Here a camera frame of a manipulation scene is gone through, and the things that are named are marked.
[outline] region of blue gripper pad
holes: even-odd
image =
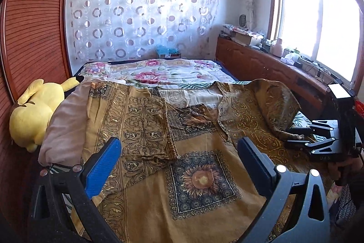
[[[270,198],[277,177],[273,162],[266,154],[262,154],[248,137],[238,141],[237,151],[258,194]]]
[[[101,192],[112,169],[116,165],[121,155],[120,140],[114,137],[109,139],[97,154],[101,154],[101,156],[99,156],[98,160],[86,176],[85,192],[89,199],[93,196],[97,196]]]

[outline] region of window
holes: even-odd
[[[271,39],[297,48],[350,84],[355,79],[360,11],[355,0],[275,0]]]

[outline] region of plush ear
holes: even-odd
[[[18,104],[23,105],[25,104],[31,96],[33,96],[43,85],[44,80],[38,79],[35,80],[33,83],[29,85],[29,87],[25,90],[23,95],[20,96],[18,99]]]
[[[29,144],[26,149],[29,153],[34,153],[37,150],[38,146],[34,144]]]
[[[75,77],[71,77],[68,80],[66,80],[64,83],[61,84],[63,91],[66,92],[76,86],[78,86],[80,83],[76,80]]]

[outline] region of box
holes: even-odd
[[[172,59],[177,59],[177,58],[181,58],[181,53],[179,52],[178,49],[174,49],[174,48],[167,48],[165,46],[158,46],[156,49],[158,58],[160,59],[164,59],[164,58],[172,58]]]
[[[243,45],[243,46],[258,46],[262,39],[256,38],[254,36],[242,33],[236,33],[235,37],[232,38],[233,41]]]

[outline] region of wooden dresser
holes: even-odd
[[[219,37],[216,59],[238,80],[267,79],[284,83],[297,97],[303,112],[313,118],[318,118],[323,111],[328,98],[327,85],[297,67],[282,63],[272,54]]]

